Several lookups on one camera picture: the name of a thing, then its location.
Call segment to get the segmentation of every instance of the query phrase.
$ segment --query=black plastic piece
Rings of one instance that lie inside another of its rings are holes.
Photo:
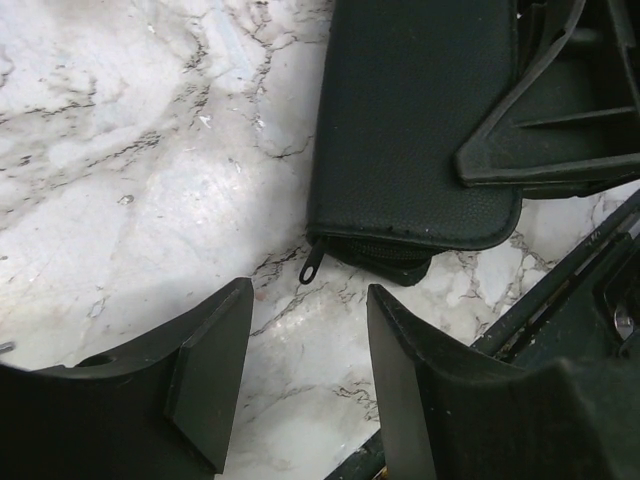
[[[522,77],[456,154],[462,181],[558,198],[640,178],[638,2],[521,3]]]
[[[640,192],[472,348],[371,287],[390,478],[640,478],[639,260]]]
[[[74,368],[0,365],[3,480],[200,480],[222,473],[251,327],[237,279]]]
[[[611,245],[615,238],[619,238],[621,234],[628,230],[633,215],[637,214],[638,211],[640,211],[640,192],[636,193],[611,214],[595,232],[564,258],[560,264],[545,276],[543,281],[539,282],[516,306],[496,322],[489,332],[478,338],[471,347],[488,356],[500,354],[505,346],[513,343],[513,340],[516,340],[525,331],[531,319],[537,318],[545,310],[545,305],[549,303],[549,299],[556,292],[566,287],[568,278],[581,271],[585,265],[588,265],[591,257],[597,256],[598,252],[604,250],[607,245]],[[634,266],[630,261],[627,264],[630,267]],[[619,284],[613,283],[612,285],[616,290],[619,289]],[[635,294],[636,297],[629,298],[629,305],[632,310],[634,308],[637,310],[637,302],[640,301],[640,298],[637,298],[640,292],[636,291]],[[634,318],[638,318],[638,316],[640,316],[640,313],[636,311]],[[347,478],[350,480],[371,480],[373,475],[370,472],[379,472],[385,465],[382,442],[379,437],[380,431],[378,430],[361,449],[352,454],[326,480],[343,480]]]

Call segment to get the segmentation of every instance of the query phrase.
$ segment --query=black fabric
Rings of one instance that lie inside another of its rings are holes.
[[[513,83],[516,44],[513,0],[338,0],[309,242],[410,285],[434,254],[508,238],[520,192],[463,187],[453,155]]]

